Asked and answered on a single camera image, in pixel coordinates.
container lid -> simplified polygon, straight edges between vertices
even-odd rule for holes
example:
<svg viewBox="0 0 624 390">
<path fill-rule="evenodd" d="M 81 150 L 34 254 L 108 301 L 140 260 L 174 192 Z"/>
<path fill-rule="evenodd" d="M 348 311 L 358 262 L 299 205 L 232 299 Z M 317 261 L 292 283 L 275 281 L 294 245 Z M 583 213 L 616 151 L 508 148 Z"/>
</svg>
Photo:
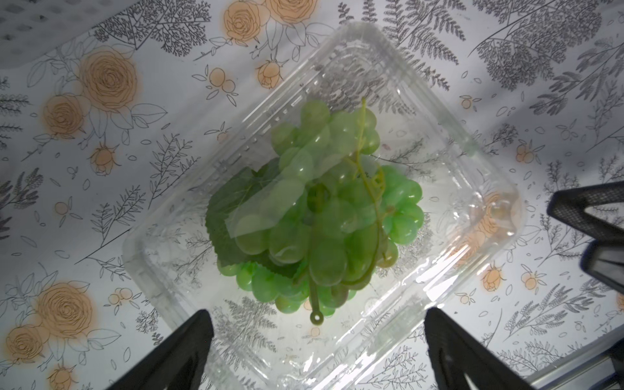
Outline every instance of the container lid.
<svg viewBox="0 0 624 390">
<path fill-rule="evenodd" d="M 519 228 L 518 193 L 373 25 L 328 38 L 237 134 L 124 244 L 170 326 L 210 312 L 232 370 L 341 389 L 468 276 L 500 283 L 484 262 Z"/>
</svg>

orange rose print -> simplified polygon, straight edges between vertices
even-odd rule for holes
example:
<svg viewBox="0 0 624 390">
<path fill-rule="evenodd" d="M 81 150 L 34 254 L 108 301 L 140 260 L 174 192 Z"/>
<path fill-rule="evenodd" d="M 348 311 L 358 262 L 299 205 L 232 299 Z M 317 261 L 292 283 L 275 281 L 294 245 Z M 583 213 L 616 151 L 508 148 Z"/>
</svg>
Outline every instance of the orange rose print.
<svg viewBox="0 0 624 390">
<path fill-rule="evenodd" d="M 304 21 L 312 15 L 318 0 L 266 0 L 271 17 L 282 24 Z"/>
<path fill-rule="evenodd" d="M 117 147 L 111 149 L 102 144 L 100 144 L 99 148 L 95 148 L 95 151 L 89 158 L 91 159 L 93 172 L 95 172 L 96 175 L 108 176 L 115 165 L 120 166 L 115 162 L 116 148 Z"/>
<path fill-rule="evenodd" d="M 91 302 L 67 283 L 57 283 L 37 298 L 42 326 L 57 337 L 68 338 L 91 324 Z"/>
<path fill-rule="evenodd" d="M 52 390 L 69 390 L 72 383 L 77 383 L 72 379 L 72 371 L 74 368 L 65 368 L 59 366 L 48 377 Z"/>
<path fill-rule="evenodd" d="M 267 61 L 258 68 L 258 81 L 264 88 L 275 88 L 280 79 L 280 65 L 277 62 Z"/>
<path fill-rule="evenodd" d="M 43 108 L 43 119 L 47 128 L 63 138 L 72 138 L 70 134 L 81 130 L 83 116 L 80 103 L 73 95 L 54 96 Z"/>
<path fill-rule="evenodd" d="M 495 264 L 490 264 L 487 266 L 485 274 L 481 280 L 483 281 L 483 287 L 487 291 L 496 291 L 500 287 L 500 281 L 506 280 L 503 279 L 502 275 L 502 267 L 497 268 Z"/>
<path fill-rule="evenodd" d="M 48 337 L 49 333 L 40 327 L 20 326 L 9 332 L 6 347 L 16 362 L 34 363 Z"/>
<path fill-rule="evenodd" d="M 268 22 L 269 10 L 262 4 L 253 1 L 235 1 L 223 14 L 225 29 L 228 37 L 237 44 L 246 46 L 248 42 L 260 33 L 260 27 Z"/>
<path fill-rule="evenodd" d="M 112 47 L 93 50 L 80 63 L 79 73 L 84 95 L 100 110 L 116 112 L 137 93 L 134 65 Z"/>
</svg>

green grape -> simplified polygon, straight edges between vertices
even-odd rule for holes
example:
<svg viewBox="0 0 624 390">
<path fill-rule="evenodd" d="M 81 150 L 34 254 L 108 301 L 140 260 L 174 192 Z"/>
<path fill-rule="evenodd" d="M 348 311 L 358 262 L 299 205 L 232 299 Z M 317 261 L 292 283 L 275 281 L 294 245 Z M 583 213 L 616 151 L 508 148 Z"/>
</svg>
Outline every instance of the green grape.
<svg viewBox="0 0 624 390">
<path fill-rule="evenodd" d="M 234 229 L 237 236 L 234 238 L 239 249 L 246 255 L 257 255 L 268 248 L 268 230 L 259 229 L 264 224 L 262 217 L 249 214 L 240 218 Z"/>
<path fill-rule="evenodd" d="M 364 116 L 364 129 L 374 130 L 375 126 L 377 126 L 377 117 L 375 114 L 369 109 L 365 109 L 366 115 Z M 353 114 L 357 118 L 358 129 L 361 129 L 362 126 L 362 107 L 356 109 Z"/>
<path fill-rule="evenodd" d="M 301 303 L 291 301 L 288 298 L 284 298 L 283 296 L 279 296 L 275 299 L 275 307 L 277 308 L 277 310 L 284 314 L 291 314 L 299 310 L 299 307 L 301 307 Z"/>
<path fill-rule="evenodd" d="M 343 285 L 335 285 L 332 287 L 319 286 L 318 288 L 318 300 L 321 305 L 327 308 L 339 308 L 347 302 L 348 296 L 349 288 Z"/>
<path fill-rule="evenodd" d="M 309 237 L 309 226 L 284 218 L 270 230 L 269 253 L 282 264 L 294 264 L 307 253 Z"/>
<path fill-rule="evenodd" d="M 325 305 L 319 305 L 319 310 L 321 310 L 321 313 L 325 316 L 325 318 L 331 317 L 336 312 L 336 309 L 329 308 Z"/>
<path fill-rule="evenodd" d="M 355 283 L 345 283 L 344 285 L 347 286 L 349 290 L 359 291 L 363 289 L 364 287 L 368 286 L 368 284 L 371 282 L 372 277 L 373 277 L 373 273 L 367 272 L 362 277 L 362 280 L 359 280 Z"/>
<path fill-rule="evenodd" d="M 261 204 L 263 213 L 267 213 L 270 220 L 277 222 L 304 193 L 305 185 L 301 181 L 281 179 L 275 183 L 270 195 Z"/>
<path fill-rule="evenodd" d="M 299 179 L 305 183 L 312 180 L 314 162 L 305 150 L 290 148 L 280 157 L 280 171 L 286 178 Z"/>
<path fill-rule="evenodd" d="M 408 245 L 416 238 L 419 227 L 413 217 L 396 213 L 392 218 L 390 239 L 399 245 Z"/>
<path fill-rule="evenodd" d="M 295 145 L 298 129 L 289 123 L 280 123 L 271 129 L 271 146 L 278 155 Z"/>
<path fill-rule="evenodd" d="M 353 282 L 364 276 L 373 260 L 378 257 L 378 240 L 379 233 L 376 224 L 356 230 L 345 239 L 344 245 L 349 261 L 343 277 L 344 281 Z"/>
<path fill-rule="evenodd" d="M 311 244 L 308 271 L 319 286 L 340 283 L 347 269 L 347 255 L 342 240 L 325 238 Z"/>
<path fill-rule="evenodd" d="M 330 194 L 337 195 L 338 190 L 345 183 L 356 178 L 358 167 L 352 160 L 341 155 L 332 154 L 330 158 L 331 160 L 326 162 L 327 165 L 325 167 L 329 164 L 332 164 L 332 166 L 326 169 L 326 172 L 320 177 L 320 182 L 325 184 Z"/>
<path fill-rule="evenodd" d="M 236 274 L 240 271 L 240 264 L 220 266 L 219 261 L 217 260 L 217 269 L 223 276 L 236 276 Z"/>
<path fill-rule="evenodd" d="M 308 208 L 313 213 L 320 213 L 323 211 L 323 208 L 327 205 L 330 198 L 330 193 L 325 184 L 318 183 L 313 185 L 308 190 Z"/>
<path fill-rule="evenodd" d="M 251 278 L 251 291 L 260 302 L 269 303 L 278 296 L 275 274 L 259 266 Z"/>
<path fill-rule="evenodd" d="M 305 300 L 305 298 L 308 296 L 308 293 L 306 292 L 306 290 L 308 290 L 307 280 L 297 285 L 291 278 L 276 275 L 275 285 L 277 286 L 277 291 L 280 293 L 280 295 L 286 296 L 290 300 Z"/>
<path fill-rule="evenodd" d="M 348 158 L 341 158 L 327 173 L 334 177 L 338 184 L 342 185 L 356 178 L 358 166 Z"/>
<path fill-rule="evenodd" d="M 386 234 L 390 234 L 390 232 L 392 231 L 392 215 L 388 215 L 386 218 L 384 218 L 381 226 L 383 227 Z"/>
<path fill-rule="evenodd" d="M 364 180 L 361 178 L 348 182 L 340 187 L 338 189 L 338 196 L 352 204 L 355 208 L 363 208 L 373 204 L 371 196 L 364 184 Z"/>
<path fill-rule="evenodd" d="M 319 132 L 314 134 L 314 136 L 309 139 L 306 144 L 301 147 L 303 147 L 303 150 L 310 154 L 310 156 L 312 157 L 312 161 L 314 162 L 314 165 L 316 167 L 319 163 L 321 163 L 321 161 L 323 161 L 323 158 L 327 154 L 328 145 L 330 142 L 331 134 L 329 132 L 329 126 L 325 125 Z"/>
<path fill-rule="evenodd" d="M 303 194 L 297 199 L 297 201 L 290 206 L 284 218 L 290 220 L 301 220 L 305 213 L 308 211 L 308 191 L 303 190 Z"/>
<path fill-rule="evenodd" d="M 410 180 L 410 179 L 407 180 L 406 193 L 407 193 L 406 198 L 411 199 L 414 203 L 418 203 L 422 199 L 421 185 L 413 180 Z"/>
<path fill-rule="evenodd" d="M 322 100 L 310 100 L 301 108 L 301 125 L 320 126 L 329 122 L 331 112 Z"/>
<path fill-rule="evenodd" d="M 315 227 L 317 232 L 333 238 L 355 231 L 358 216 L 349 202 L 330 199 L 323 211 L 317 216 Z"/>
<path fill-rule="evenodd" d="M 377 130 L 371 127 L 366 127 L 364 129 L 364 137 L 362 142 L 360 143 L 362 154 L 371 154 L 379 147 L 381 143 L 381 139 L 379 138 L 379 134 Z"/>
<path fill-rule="evenodd" d="M 325 175 L 330 169 L 339 164 L 342 159 L 342 155 L 333 153 L 332 151 L 326 149 L 323 156 L 317 161 L 314 167 L 314 177 L 321 177 Z"/>
<path fill-rule="evenodd" d="M 303 303 L 306 299 L 308 299 L 309 296 L 310 289 L 308 288 L 308 285 L 304 285 L 303 287 L 301 287 L 301 291 L 299 291 L 295 295 L 289 296 L 288 299 L 291 301 Z"/>
<path fill-rule="evenodd" d="M 236 283 L 238 287 L 245 291 L 251 291 L 251 279 L 253 278 L 254 264 L 249 263 L 241 267 L 236 274 Z"/>
<path fill-rule="evenodd" d="M 278 260 L 275 256 L 273 256 L 270 252 L 269 252 L 269 259 L 271 260 L 271 262 L 272 262 L 273 264 L 275 264 L 276 266 L 279 266 L 279 267 L 283 267 L 283 266 L 285 266 L 285 265 L 288 265 L 288 264 L 286 264 L 286 263 L 282 263 L 282 262 L 281 262 L 280 260 Z"/>
<path fill-rule="evenodd" d="M 416 189 L 414 188 L 413 183 L 418 185 L 418 183 L 410 179 L 403 178 L 395 186 L 387 187 L 383 195 L 384 200 L 386 201 L 386 204 L 389 206 L 396 206 L 397 203 L 399 203 L 401 200 L 406 199 L 410 195 L 414 195 Z"/>
<path fill-rule="evenodd" d="M 377 221 L 376 207 L 379 208 L 379 216 L 383 217 L 384 209 L 386 208 L 383 200 L 378 200 L 376 203 L 369 203 L 368 206 L 356 209 L 356 213 L 358 214 L 358 229 L 365 228 Z"/>
<path fill-rule="evenodd" d="M 357 150 L 358 133 L 353 114 L 344 111 L 335 112 L 331 116 L 329 132 L 332 138 L 332 148 L 339 154 L 349 155 Z"/>
<path fill-rule="evenodd" d="M 396 208 L 399 213 L 409 215 L 410 217 L 413 217 L 415 221 L 420 221 L 421 223 L 418 226 L 418 228 L 420 228 L 422 226 L 422 222 L 425 219 L 425 213 L 416 204 L 417 200 L 415 199 L 416 198 L 404 199 L 400 201 L 398 205 L 396 205 Z"/>
<path fill-rule="evenodd" d="M 382 165 L 381 170 L 386 178 L 386 189 L 394 188 L 403 181 L 405 176 L 392 165 Z"/>
<path fill-rule="evenodd" d="M 388 242 L 388 248 L 384 252 L 384 255 L 377 261 L 377 266 L 380 268 L 390 268 L 399 259 L 399 248 L 392 241 Z"/>
</svg>

leaf illustration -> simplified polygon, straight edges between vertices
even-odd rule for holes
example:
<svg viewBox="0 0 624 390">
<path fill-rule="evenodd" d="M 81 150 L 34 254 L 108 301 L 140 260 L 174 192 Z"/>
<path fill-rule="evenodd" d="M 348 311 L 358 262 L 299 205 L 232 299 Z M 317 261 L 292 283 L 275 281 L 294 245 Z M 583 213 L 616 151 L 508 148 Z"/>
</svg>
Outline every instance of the leaf illustration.
<svg viewBox="0 0 624 390">
<path fill-rule="evenodd" d="M 67 345 L 76 352 L 87 352 L 89 350 L 89 341 L 87 335 L 83 332 L 74 335 L 74 338 L 67 339 Z"/>
<path fill-rule="evenodd" d="M 141 117 L 146 124 L 152 124 L 167 114 L 164 108 L 148 103 L 137 104 L 131 111 L 132 115 Z"/>
<path fill-rule="evenodd" d="M 62 94 L 64 81 L 65 81 L 65 76 L 61 76 L 61 78 L 56 80 L 56 82 L 54 83 L 54 94 L 55 95 L 61 95 Z"/>
<path fill-rule="evenodd" d="M 95 38 L 95 37 L 88 37 L 87 39 L 85 39 L 84 42 L 82 43 L 83 55 L 84 54 L 88 54 L 93 49 L 95 49 L 95 45 L 97 45 L 97 38 Z"/>
<path fill-rule="evenodd" d="M 327 24 L 314 22 L 307 25 L 306 33 L 314 34 L 319 37 L 325 37 L 332 35 L 334 33 L 334 29 L 329 27 Z"/>
<path fill-rule="evenodd" d="M 134 124 L 140 127 L 141 129 L 147 129 L 149 127 L 145 119 L 143 119 L 142 117 L 138 115 L 133 115 L 132 120 L 134 121 Z"/>
<path fill-rule="evenodd" d="M 46 74 L 47 61 L 39 61 L 34 64 L 26 76 L 26 86 L 34 87 Z"/>
<path fill-rule="evenodd" d="M 206 96 L 206 100 L 210 100 L 214 98 L 215 96 L 217 96 L 218 93 L 219 93 L 219 89 L 215 89 L 214 91 L 209 93 L 208 96 Z"/>
<path fill-rule="evenodd" d="M 293 48 L 293 61 L 298 62 L 299 61 L 299 55 L 301 54 L 301 47 L 300 46 L 295 46 Z"/>
<path fill-rule="evenodd" d="M 131 129 L 134 127 L 132 124 L 132 114 L 130 113 L 130 109 L 126 106 L 119 107 L 117 112 L 111 112 L 110 119 L 120 129 Z"/>
<path fill-rule="evenodd" d="M 308 43 L 310 44 L 310 46 L 318 47 L 318 39 L 314 36 L 314 34 L 308 34 L 306 35 L 306 38 L 308 38 Z"/>
<path fill-rule="evenodd" d="M 306 45 L 306 26 L 303 23 L 295 23 L 286 27 L 286 37 L 297 46 Z"/>
<path fill-rule="evenodd" d="M 281 35 L 284 33 L 284 26 L 277 23 L 273 18 L 266 23 L 266 39 L 269 49 L 273 50 L 280 43 Z"/>
<path fill-rule="evenodd" d="M 54 359 L 61 360 L 65 353 L 65 339 L 51 334 L 47 342 Z"/>
<path fill-rule="evenodd" d="M 81 294 L 85 293 L 89 289 L 89 283 L 85 281 L 72 280 L 70 282 L 67 282 L 67 284 L 77 289 L 78 292 Z"/>
<path fill-rule="evenodd" d="M 132 46 L 116 43 L 112 47 L 125 59 L 129 59 L 134 54 L 134 47 Z"/>
<path fill-rule="evenodd" d="M 9 306 L 7 301 L 0 302 L 0 318 L 2 318 L 2 316 L 6 313 L 7 306 Z"/>
<path fill-rule="evenodd" d="M 26 279 L 24 279 L 20 287 L 20 289 L 22 290 L 22 294 L 26 295 L 31 292 L 34 279 L 35 279 L 34 273 L 31 273 L 30 275 L 26 277 Z"/>
<path fill-rule="evenodd" d="M 112 331 L 110 329 L 94 329 L 87 334 L 87 340 L 89 345 L 91 342 L 96 341 L 100 346 L 108 345 L 118 338 L 121 337 L 121 334 Z"/>
<path fill-rule="evenodd" d="M 106 111 L 102 111 L 97 107 L 91 107 L 91 111 L 89 111 L 89 120 L 91 121 L 91 125 L 93 126 L 93 130 L 98 138 L 102 138 L 104 133 L 106 133 L 106 127 L 109 124 L 108 116 Z"/>
<path fill-rule="evenodd" d="M 121 143 L 124 145 L 130 145 L 130 132 L 128 130 L 124 130 L 121 133 Z"/>
<path fill-rule="evenodd" d="M 219 47 L 220 47 L 220 46 L 225 45 L 225 44 L 228 42 L 228 40 L 227 40 L 227 39 L 225 39 L 224 37 L 215 37 L 215 38 L 210 38 L 210 39 L 209 39 L 209 41 L 210 41 L 210 43 L 212 43 L 213 45 L 215 45 L 215 46 L 219 46 Z"/>
</svg>

fern leaf print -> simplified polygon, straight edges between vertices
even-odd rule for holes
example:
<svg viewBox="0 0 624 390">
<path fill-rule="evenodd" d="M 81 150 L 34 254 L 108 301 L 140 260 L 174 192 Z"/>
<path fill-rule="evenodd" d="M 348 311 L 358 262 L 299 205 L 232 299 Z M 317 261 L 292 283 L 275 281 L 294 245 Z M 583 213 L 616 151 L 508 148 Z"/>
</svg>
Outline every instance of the fern leaf print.
<svg viewBox="0 0 624 390">
<path fill-rule="evenodd" d="M 444 32 L 466 40 L 464 31 L 452 17 L 450 11 L 466 9 L 460 0 L 386 0 L 384 11 L 384 32 L 403 53 L 409 65 L 422 76 L 440 88 L 449 90 L 446 78 L 423 58 L 450 61 L 459 64 L 457 56 L 440 39 Z"/>
</svg>

